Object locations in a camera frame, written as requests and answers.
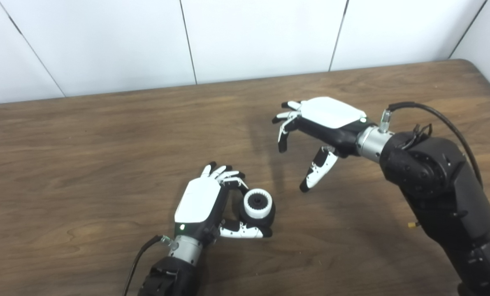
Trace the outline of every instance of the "robotic finger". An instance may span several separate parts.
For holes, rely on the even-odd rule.
[[[300,184],[302,192],[308,192],[331,170],[338,157],[334,154],[335,149],[331,146],[322,146],[314,157],[307,176]]]

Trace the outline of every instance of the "white ring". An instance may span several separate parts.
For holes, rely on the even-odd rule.
[[[267,198],[267,206],[265,206],[265,208],[262,208],[260,210],[256,210],[255,208],[252,208],[248,204],[248,199],[253,194],[261,194],[264,197],[266,197]],[[252,190],[249,190],[247,192],[247,194],[245,195],[245,198],[243,199],[243,203],[245,204],[245,212],[247,213],[247,215],[249,215],[251,218],[254,218],[254,219],[263,219],[263,218],[267,217],[267,215],[269,215],[269,213],[271,212],[272,197],[266,190],[252,189]]]

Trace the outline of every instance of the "yellow connector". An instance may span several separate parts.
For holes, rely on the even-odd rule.
[[[418,223],[418,222],[409,222],[408,223],[408,227],[410,227],[410,228],[417,228],[419,226],[420,226],[420,223]]]

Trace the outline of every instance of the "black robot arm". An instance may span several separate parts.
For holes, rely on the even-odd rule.
[[[284,106],[293,111],[273,119],[273,123],[286,120],[278,143],[285,145],[288,133],[300,130],[330,145],[318,151],[302,191],[314,187],[338,157],[361,156],[379,163],[386,180],[400,188],[418,224],[448,255],[462,280],[459,294],[490,296],[490,203],[470,147],[445,116],[429,106],[403,102],[390,105],[377,126],[363,111],[330,97]],[[443,121],[462,143],[469,163],[454,142],[431,137],[431,125],[390,132],[391,114],[402,108],[420,108]]]
[[[419,225],[444,249],[463,296],[490,296],[490,203],[457,145],[412,133],[393,135],[382,150],[386,180],[401,189]]]

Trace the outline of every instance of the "fingertip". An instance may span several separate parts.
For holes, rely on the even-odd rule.
[[[307,186],[307,180],[303,180],[302,183],[300,184],[300,190],[303,192],[303,193],[307,193],[309,192],[310,188]]]
[[[279,153],[284,153],[287,151],[287,142],[279,142],[278,143]]]

